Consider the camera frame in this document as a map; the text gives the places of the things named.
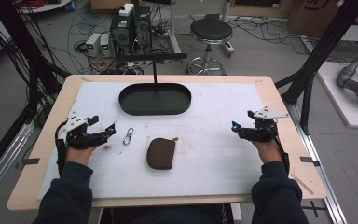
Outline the white bench power supply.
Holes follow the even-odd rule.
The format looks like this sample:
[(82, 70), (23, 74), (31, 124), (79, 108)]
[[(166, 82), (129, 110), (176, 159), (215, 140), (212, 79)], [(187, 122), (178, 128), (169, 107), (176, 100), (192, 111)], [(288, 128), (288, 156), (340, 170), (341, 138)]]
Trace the white bench power supply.
[(101, 34), (100, 39), (101, 52), (104, 57), (110, 57), (112, 54), (109, 34)]
[(92, 34), (86, 41), (86, 47), (90, 57), (97, 57), (101, 53), (101, 35), (98, 33)]

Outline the black computer tower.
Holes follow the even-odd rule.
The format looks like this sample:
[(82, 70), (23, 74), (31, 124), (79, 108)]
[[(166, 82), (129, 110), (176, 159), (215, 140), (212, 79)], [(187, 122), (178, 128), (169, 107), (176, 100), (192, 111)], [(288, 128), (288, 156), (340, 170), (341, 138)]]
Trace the black computer tower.
[(120, 16), (116, 12), (113, 15), (110, 31), (117, 54), (132, 55), (133, 29), (132, 14)]
[(151, 46), (150, 34), (150, 6), (138, 6), (134, 10), (133, 19), (135, 26), (134, 50), (145, 50)]

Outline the cardboard box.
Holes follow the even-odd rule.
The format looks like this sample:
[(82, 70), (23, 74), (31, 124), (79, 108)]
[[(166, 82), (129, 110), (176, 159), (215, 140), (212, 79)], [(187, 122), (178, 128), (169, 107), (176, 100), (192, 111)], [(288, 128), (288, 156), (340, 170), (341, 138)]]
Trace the cardboard box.
[(321, 37), (346, 0), (294, 0), (287, 29), (296, 35)]

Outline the black metal frame stand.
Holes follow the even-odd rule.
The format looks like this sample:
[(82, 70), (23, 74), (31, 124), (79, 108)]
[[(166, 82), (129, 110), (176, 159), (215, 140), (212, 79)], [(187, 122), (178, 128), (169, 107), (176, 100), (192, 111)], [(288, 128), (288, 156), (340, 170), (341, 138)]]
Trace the black metal frame stand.
[(357, 17), (358, 0), (344, 0), (304, 64), (291, 76), (275, 83), (277, 89), (290, 84), (288, 90), (282, 94), (283, 101), (289, 105), (296, 105), (298, 97), (303, 94), (299, 124), (305, 134), (309, 134), (310, 99), (313, 80), (324, 61)]

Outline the white table mat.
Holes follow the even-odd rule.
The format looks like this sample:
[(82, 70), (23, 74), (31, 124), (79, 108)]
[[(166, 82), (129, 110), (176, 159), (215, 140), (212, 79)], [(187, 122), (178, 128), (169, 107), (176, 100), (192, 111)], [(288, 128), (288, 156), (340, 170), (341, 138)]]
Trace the white table mat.
[[(231, 131), (231, 122), (250, 127), (247, 111), (263, 104), (253, 84), (190, 83), (190, 108), (179, 115), (132, 116), (118, 102), (122, 83), (81, 85), (72, 110), (98, 116), (89, 127), (97, 133), (115, 124), (116, 133), (89, 160), (90, 186), (96, 199), (157, 198), (247, 194), (257, 181), (261, 161), (253, 145)], [(133, 128), (131, 143), (123, 144)], [(153, 139), (174, 140), (170, 170), (148, 166)]]

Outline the white floor board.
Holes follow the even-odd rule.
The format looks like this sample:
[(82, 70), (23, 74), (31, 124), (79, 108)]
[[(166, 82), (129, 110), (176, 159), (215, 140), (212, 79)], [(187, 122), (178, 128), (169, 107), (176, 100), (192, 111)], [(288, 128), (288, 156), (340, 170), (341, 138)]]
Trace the white floor board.
[(346, 63), (325, 62), (318, 71), (318, 77), (346, 126), (358, 128), (358, 97), (337, 84), (338, 74), (345, 66)]

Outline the person's right hand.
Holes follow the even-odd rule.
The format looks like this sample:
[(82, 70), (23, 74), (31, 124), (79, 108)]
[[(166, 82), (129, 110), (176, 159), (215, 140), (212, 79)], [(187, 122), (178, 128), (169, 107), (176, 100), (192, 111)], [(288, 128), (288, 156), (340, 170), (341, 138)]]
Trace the person's right hand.
[(258, 155), (263, 163), (282, 161), (280, 149), (273, 140), (267, 143), (253, 141), (252, 144), (256, 147)]

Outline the white desk leg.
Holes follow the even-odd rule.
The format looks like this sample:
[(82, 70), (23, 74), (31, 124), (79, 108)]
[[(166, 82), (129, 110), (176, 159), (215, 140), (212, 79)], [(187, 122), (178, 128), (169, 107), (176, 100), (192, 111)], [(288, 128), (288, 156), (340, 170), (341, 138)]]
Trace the white desk leg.
[(228, 57), (230, 57), (235, 52), (235, 49), (230, 44), (230, 39), (232, 38), (232, 29), (229, 28), (227, 23), (227, 17), (228, 17), (231, 2), (232, 0), (224, 0), (222, 13), (221, 13), (221, 21), (225, 24), (226, 37), (224, 41), (224, 46)]
[(175, 34), (175, 3), (176, 0), (170, 0), (170, 29), (168, 30), (169, 39), (174, 53), (181, 53), (181, 49)]

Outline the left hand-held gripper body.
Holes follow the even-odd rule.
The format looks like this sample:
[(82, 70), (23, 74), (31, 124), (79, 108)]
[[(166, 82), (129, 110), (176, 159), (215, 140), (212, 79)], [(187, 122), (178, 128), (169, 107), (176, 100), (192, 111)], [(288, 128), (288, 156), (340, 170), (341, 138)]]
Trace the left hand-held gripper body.
[(62, 132), (66, 134), (66, 145), (75, 149), (96, 147), (103, 143), (101, 133), (87, 132), (87, 118), (72, 112), (63, 125)]

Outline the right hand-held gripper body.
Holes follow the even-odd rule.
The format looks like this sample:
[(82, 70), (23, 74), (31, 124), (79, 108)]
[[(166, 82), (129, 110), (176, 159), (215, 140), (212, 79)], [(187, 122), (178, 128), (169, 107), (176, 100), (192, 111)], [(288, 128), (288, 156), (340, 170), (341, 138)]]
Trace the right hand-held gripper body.
[(288, 118), (289, 114), (267, 106), (255, 113), (255, 135), (252, 141), (267, 143), (278, 135), (277, 119)]

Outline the black tape strip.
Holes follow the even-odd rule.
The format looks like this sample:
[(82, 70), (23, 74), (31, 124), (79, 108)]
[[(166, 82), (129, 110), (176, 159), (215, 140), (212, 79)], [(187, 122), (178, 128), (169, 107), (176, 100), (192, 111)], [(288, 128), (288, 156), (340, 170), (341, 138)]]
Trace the black tape strip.
[(39, 158), (26, 159), (25, 161), (18, 162), (15, 165), (15, 169), (22, 170), (26, 165), (38, 164), (39, 160)]
[(301, 162), (312, 163), (315, 167), (321, 166), (319, 161), (315, 161), (312, 157), (300, 157)]

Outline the white round table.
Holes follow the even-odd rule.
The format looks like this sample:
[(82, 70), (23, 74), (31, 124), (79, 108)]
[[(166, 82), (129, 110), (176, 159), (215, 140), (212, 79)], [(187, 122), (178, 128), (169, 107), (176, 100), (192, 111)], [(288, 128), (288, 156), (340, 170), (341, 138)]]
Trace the white round table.
[(16, 0), (15, 8), (25, 14), (47, 12), (60, 7), (66, 7), (73, 0)]

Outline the white power adapter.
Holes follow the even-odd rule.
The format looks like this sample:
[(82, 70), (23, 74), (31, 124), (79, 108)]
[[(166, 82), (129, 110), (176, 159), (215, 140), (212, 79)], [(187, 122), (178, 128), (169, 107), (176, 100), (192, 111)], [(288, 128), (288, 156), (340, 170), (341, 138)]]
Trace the white power adapter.
[(134, 4), (126, 3), (122, 9), (118, 12), (120, 16), (128, 17), (134, 10)]

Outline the person's left hand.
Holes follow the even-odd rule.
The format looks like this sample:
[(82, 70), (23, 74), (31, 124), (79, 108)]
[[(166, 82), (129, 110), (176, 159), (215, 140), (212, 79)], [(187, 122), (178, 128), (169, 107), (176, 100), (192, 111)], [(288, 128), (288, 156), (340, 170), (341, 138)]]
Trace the person's left hand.
[(86, 149), (68, 147), (66, 149), (66, 160), (68, 162), (76, 162), (82, 165), (87, 165), (89, 163), (90, 156), (95, 149), (96, 147), (89, 147)]

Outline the silver carabiner clip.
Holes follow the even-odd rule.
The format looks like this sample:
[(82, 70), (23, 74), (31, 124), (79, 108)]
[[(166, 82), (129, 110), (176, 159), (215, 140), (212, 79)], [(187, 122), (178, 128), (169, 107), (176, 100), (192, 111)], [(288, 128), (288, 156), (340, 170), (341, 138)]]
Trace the silver carabiner clip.
[(133, 133), (134, 133), (133, 128), (129, 128), (129, 129), (127, 130), (126, 136), (125, 136), (124, 139), (123, 139), (123, 144), (124, 144), (125, 146), (127, 146), (127, 145), (129, 145), (129, 144), (131, 143), (131, 139), (132, 139)]

